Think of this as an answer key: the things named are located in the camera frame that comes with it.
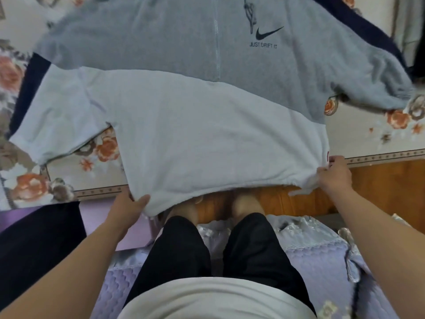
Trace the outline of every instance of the hand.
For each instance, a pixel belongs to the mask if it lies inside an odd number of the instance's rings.
[[[329,167],[317,168],[319,186],[329,196],[352,189],[351,171],[343,156],[331,156]]]
[[[125,188],[115,198],[104,224],[109,226],[109,228],[118,230],[121,239],[123,239],[128,229],[139,219],[150,198],[149,195],[144,195],[135,202],[131,198],[129,189]]]

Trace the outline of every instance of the wooden floor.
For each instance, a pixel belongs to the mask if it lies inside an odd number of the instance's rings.
[[[388,214],[398,214],[425,233],[425,160],[387,163],[351,169],[353,188]],[[320,189],[310,195],[289,197],[296,187],[263,187],[254,192],[266,214],[317,216],[337,212]],[[199,203],[201,223],[228,218],[234,193],[206,195]]]

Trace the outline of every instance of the gray fabric panel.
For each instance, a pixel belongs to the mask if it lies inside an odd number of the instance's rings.
[[[404,108],[412,85],[398,60],[313,0],[92,0],[35,51],[63,69],[161,70],[221,81],[324,124],[327,98]],[[262,34],[279,31],[258,41]]]

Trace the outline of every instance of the drawstring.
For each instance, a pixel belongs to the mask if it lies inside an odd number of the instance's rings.
[[[254,30],[254,25],[257,24],[257,18],[255,17],[255,6],[253,3],[247,3],[247,0],[243,0],[243,8],[247,14],[249,24],[251,25],[251,34]]]

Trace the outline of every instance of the nike swoosh logo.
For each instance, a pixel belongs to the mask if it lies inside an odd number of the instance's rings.
[[[282,29],[283,27],[280,27],[279,29],[276,29],[276,30],[274,30],[274,31],[271,31],[271,32],[267,32],[267,33],[264,33],[264,34],[261,34],[261,33],[259,33],[258,32],[258,30],[259,30],[259,28],[257,29],[257,33],[255,34],[255,38],[257,39],[257,40],[263,40],[265,37],[268,37],[268,36],[270,36],[271,34],[274,34],[275,32],[278,32],[280,29]]]

